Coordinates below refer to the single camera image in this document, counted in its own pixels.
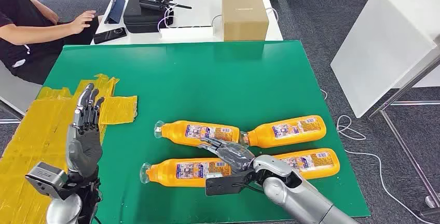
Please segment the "person's right hand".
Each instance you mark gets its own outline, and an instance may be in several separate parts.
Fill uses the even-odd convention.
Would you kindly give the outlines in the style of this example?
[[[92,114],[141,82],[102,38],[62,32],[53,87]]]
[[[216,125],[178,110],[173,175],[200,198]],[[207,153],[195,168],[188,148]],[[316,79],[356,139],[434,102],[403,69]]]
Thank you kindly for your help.
[[[90,27],[90,22],[95,17],[95,10],[87,10],[80,14],[75,20],[68,24],[68,33],[69,34],[79,34],[85,28]]]

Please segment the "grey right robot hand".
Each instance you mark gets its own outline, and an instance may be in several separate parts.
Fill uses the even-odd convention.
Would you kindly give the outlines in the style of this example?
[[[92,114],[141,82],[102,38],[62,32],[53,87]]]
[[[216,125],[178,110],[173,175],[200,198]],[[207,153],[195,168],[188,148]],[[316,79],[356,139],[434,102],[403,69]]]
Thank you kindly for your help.
[[[234,173],[248,170],[255,159],[255,155],[239,143],[217,138],[203,137],[197,148],[205,149],[217,155],[222,161],[229,164]]]

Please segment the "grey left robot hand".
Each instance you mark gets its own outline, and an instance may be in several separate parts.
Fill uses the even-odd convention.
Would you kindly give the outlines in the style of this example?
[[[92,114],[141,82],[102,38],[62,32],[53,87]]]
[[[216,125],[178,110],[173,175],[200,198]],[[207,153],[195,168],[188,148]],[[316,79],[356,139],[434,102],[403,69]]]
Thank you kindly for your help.
[[[84,178],[92,176],[102,156],[99,117],[104,98],[96,99],[99,90],[93,83],[85,86],[74,110],[73,121],[68,126],[66,162],[70,172]]]

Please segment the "person's left hand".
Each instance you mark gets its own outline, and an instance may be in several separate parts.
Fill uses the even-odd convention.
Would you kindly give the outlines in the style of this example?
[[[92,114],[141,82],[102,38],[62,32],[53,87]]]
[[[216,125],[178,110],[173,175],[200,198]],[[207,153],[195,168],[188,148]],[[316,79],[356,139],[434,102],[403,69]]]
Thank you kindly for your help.
[[[42,10],[43,15],[50,20],[54,25],[57,25],[59,22],[59,16],[52,11],[50,8],[45,8]]]

